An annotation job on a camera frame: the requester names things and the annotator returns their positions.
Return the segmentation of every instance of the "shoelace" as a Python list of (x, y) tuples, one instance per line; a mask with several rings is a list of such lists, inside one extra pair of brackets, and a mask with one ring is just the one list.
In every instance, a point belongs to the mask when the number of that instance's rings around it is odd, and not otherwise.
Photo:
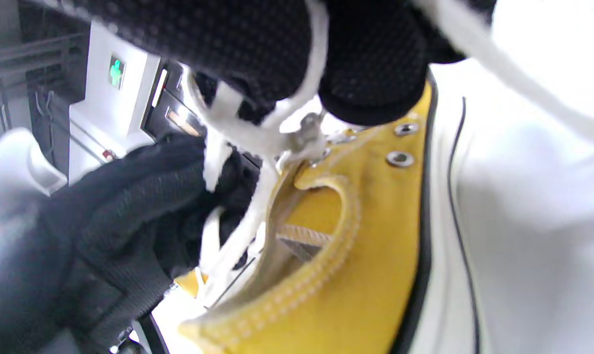
[[(220, 251), (212, 255), (214, 259), (211, 262), (201, 258), (201, 264), (205, 268), (203, 271), (210, 278), (225, 276), (255, 237), (268, 208), (272, 189), (279, 177), (279, 171), (273, 163), (274, 158), (281, 156), (281, 161), (300, 160), (315, 158), (324, 152), (325, 139), (320, 130), (317, 130), (314, 136), (308, 137), (312, 134), (313, 128), (319, 128), (316, 124), (302, 125), (302, 129), (292, 135), (279, 133), (279, 125), (317, 94), (326, 62), (328, 38), (326, 7), (317, 0), (305, 0), (305, 2), (310, 13), (312, 29), (312, 48), (306, 76), (297, 93), (291, 98), (278, 102), (277, 108), (265, 118), (261, 127), (236, 117), (243, 97), (225, 83), (219, 83), (214, 103), (208, 109), (198, 88), (195, 87), (189, 69), (184, 68), (186, 83), (182, 86), (185, 103), (196, 108), (208, 128), (204, 171), (207, 189), (213, 190), (216, 187), (222, 166), (230, 152), (227, 142), (259, 155), (263, 159), (256, 192), (240, 225)], [(594, 141), (594, 118), (567, 107), (543, 85), (520, 69), (493, 42), (490, 29), (483, 19), (461, 0), (414, 0), (414, 3), (454, 47), (478, 60), (500, 81), (551, 114), (559, 123)], [(212, 213), (207, 224), (218, 225), (218, 217), (220, 212)], [(207, 227), (203, 239), (206, 237), (218, 239), (218, 226)]]
[(279, 131), (280, 125), (286, 119), (317, 95), (326, 66), (329, 23), (327, 10), (325, 5), (317, 0), (305, 2), (310, 14), (312, 45), (304, 80), (295, 95), (277, 103), (275, 109), (263, 119), (260, 127), (237, 118), (243, 96), (224, 82), (218, 84), (212, 106), (208, 108), (201, 98), (191, 71), (184, 66), (184, 103), (198, 112), (208, 131), (203, 171), (207, 190), (212, 191), (216, 188), (223, 164), (231, 153), (227, 143), (258, 155), (263, 160), (259, 181), (249, 208), (218, 253), (214, 251), (214, 240), (218, 239), (220, 210), (214, 211), (206, 221), (202, 243), (211, 244), (208, 248), (212, 250), (205, 254), (201, 251), (201, 271), (208, 276), (208, 282), (204, 287), (200, 287), (200, 296), (211, 289), (214, 280), (220, 282), (227, 276), (256, 237), (264, 221), (273, 188), (279, 179), (279, 165), (275, 165), (275, 157), (282, 156), (282, 161), (313, 159), (322, 155), (326, 148), (326, 138), (320, 130), (320, 121), (315, 121), (312, 117), (305, 119), (297, 132), (285, 134)]

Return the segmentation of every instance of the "metal eyelet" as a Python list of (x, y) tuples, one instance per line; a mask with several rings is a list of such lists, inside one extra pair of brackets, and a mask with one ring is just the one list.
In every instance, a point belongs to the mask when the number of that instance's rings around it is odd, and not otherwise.
[(317, 167), (319, 166), (325, 159), (327, 159), (327, 157), (330, 155), (331, 150), (329, 148), (326, 148), (326, 150), (324, 151), (324, 154), (321, 155), (321, 157), (319, 157), (319, 159), (314, 159), (310, 161), (310, 166), (312, 167)]
[(332, 136), (328, 139), (328, 141), (331, 144), (344, 144), (344, 143), (349, 143), (350, 141), (355, 141), (356, 140), (356, 136), (355, 135), (337, 135), (337, 136)]
[(419, 130), (419, 124), (417, 123), (406, 123), (402, 125), (398, 125), (395, 128), (395, 134), (398, 137), (403, 137), (405, 135), (414, 134)]
[(405, 168), (411, 166), (415, 159), (406, 152), (392, 151), (386, 155), (386, 161), (393, 167)]

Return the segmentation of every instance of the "green cross sign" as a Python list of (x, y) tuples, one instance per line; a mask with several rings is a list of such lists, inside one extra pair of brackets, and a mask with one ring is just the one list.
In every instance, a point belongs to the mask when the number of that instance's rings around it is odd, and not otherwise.
[(124, 75), (124, 67), (124, 62), (116, 58), (116, 56), (111, 56), (109, 83), (117, 89), (120, 89), (120, 87), (122, 87), (122, 76)]

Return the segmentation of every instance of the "shoe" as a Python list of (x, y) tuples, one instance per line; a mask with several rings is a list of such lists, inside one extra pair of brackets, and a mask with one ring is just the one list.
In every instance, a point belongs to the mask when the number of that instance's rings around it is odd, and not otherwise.
[(254, 274), (180, 332), (206, 354), (474, 353), (447, 192), (452, 141), (434, 139), (436, 118), (429, 80), (407, 116), (289, 164)]

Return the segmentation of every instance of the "black glove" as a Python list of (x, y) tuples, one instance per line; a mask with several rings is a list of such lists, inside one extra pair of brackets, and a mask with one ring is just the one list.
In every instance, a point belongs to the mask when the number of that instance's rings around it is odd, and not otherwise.
[(201, 232), (217, 206), (221, 242), (257, 180), (228, 159), (205, 190), (200, 137), (174, 134), (58, 191), (0, 264), (0, 353), (32, 353), (68, 328), (86, 353), (106, 353), (132, 320), (198, 264)]
[[(294, 94), (306, 72), (311, 34), (304, 0), (57, 1), (59, 9), (74, 4), (68, 13), (113, 25), (147, 52), (189, 65), (200, 73), (207, 103), (216, 79), (225, 81), (245, 96), (239, 116), (253, 123)], [(319, 96), (347, 123), (399, 119), (421, 97), (430, 63), (464, 59), (410, 0), (324, 2), (330, 31)], [(467, 3), (491, 22), (496, 0)]]

